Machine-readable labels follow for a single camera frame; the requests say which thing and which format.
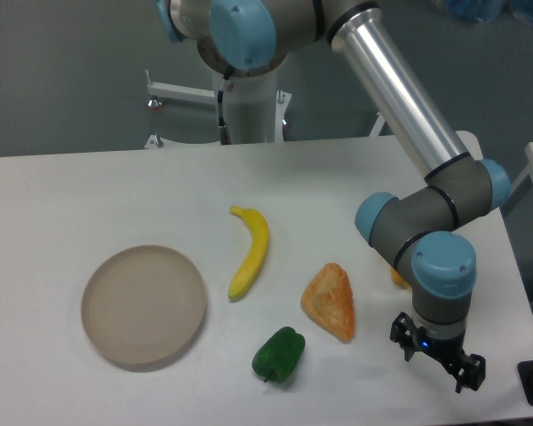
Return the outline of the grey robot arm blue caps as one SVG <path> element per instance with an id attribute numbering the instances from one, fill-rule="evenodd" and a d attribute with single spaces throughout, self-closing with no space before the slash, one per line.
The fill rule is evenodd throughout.
<path id="1" fill-rule="evenodd" d="M 174 43 L 196 41 L 219 75 L 214 104 L 224 145 L 275 139 L 274 94 L 260 99 L 247 80 L 271 74 L 286 56 L 319 40 L 342 54 L 413 161 L 425 187 L 399 199 L 367 198 L 355 215 L 360 235 L 412 289 L 412 314 L 390 337 L 406 359 L 422 352 L 458 389 L 477 390 L 482 356 L 466 354 L 465 323 L 476 254 L 457 229 L 501 207 L 511 184 L 491 160 L 475 160 L 396 50 L 373 1 L 159 1 Z"/>

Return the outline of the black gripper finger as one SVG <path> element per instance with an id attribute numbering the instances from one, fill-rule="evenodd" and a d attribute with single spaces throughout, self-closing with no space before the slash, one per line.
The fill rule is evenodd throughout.
<path id="1" fill-rule="evenodd" d="M 399 344 L 405 361 L 410 361 L 415 353 L 422 351 L 419 329 L 406 312 L 400 312 L 393 321 L 390 340 Z"/>
<path id="2" fill-rule="evenodd" d="M 443 367 L 455 379 L 456 393 L 460 393 L 463 389 L 477 391 L 486 377 L 486 360 L 478 354 L 467 355 L 461 351 L 444 362 Z"/>

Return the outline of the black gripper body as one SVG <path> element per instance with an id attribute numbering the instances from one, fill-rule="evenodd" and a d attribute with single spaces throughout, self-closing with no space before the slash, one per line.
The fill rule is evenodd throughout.
<path id="1" fill-rule="evenodd" d="M 458 360 L 463 352 L 465 319 L 451 324 L 437 324 L 416 312 L 411 319 L 414 324 L 412 340 L 418 351 L 446 366 Z"/>

